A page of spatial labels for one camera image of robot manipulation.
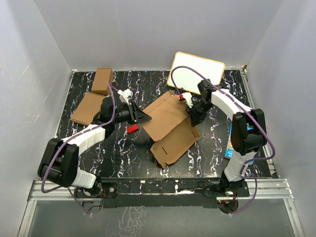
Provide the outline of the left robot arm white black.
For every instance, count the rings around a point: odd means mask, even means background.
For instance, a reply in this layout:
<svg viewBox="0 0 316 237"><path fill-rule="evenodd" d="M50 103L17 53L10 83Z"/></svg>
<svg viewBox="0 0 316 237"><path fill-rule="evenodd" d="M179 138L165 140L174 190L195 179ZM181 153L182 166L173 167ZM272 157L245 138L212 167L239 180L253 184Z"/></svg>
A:
<svg viewBox="0 0 316 237"><path fill-rule="evenodd" d="M113 97L104 98L100 110L87 128L69 138L52 138L48 141L38 168L38 176L42 179L41 191L49 192L45 183L50 181L56 184L57 189L82 188L91 197L97 197L102 191L100 179L78 167L79 156L106 140L113 133L115 124L127 122L135 125L151 119L135 102L121 102L117 105Z"/></svg>

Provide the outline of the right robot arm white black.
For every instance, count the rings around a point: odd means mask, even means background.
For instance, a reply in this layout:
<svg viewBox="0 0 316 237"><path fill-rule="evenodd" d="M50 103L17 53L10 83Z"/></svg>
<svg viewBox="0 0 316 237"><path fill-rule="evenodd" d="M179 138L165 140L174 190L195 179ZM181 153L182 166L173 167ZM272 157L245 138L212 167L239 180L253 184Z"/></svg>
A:
<svg viewBox="0 0 316 237"><path fill-rule="evenodd" d="M222 172L217 190L231 196L242 188L244 173L259 148L266 145L265 115L261 109L252 109L239 102L227 89L211 86L206 80L197 85L200 96L182 93L191 125L202 123L208 111L216 106L231 120L232 157Z"/></svg>

